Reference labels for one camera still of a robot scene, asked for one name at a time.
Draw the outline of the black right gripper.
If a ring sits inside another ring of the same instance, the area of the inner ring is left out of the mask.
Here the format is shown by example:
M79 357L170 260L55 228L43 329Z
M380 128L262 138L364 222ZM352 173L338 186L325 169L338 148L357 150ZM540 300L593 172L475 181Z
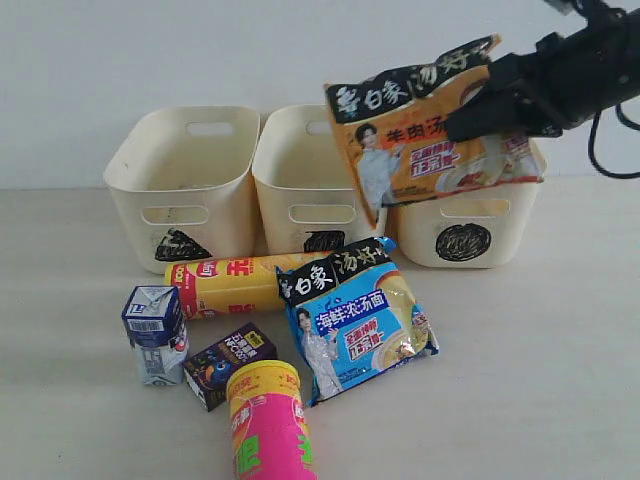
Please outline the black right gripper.
M639 95L639 21L591 24L569 37L552 33L529 54L490 65L489 82L444 122L447 138L560 136L601 110Z

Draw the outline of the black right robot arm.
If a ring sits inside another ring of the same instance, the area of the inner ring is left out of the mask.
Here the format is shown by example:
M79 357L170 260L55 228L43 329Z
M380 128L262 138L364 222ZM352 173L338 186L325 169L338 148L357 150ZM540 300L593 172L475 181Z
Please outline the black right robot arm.
M444 123L455 142L519 133L557 138L639 94L639 13L604 1L571 1L586 25L553 32L534 52L507 54L488 66L481 90Z

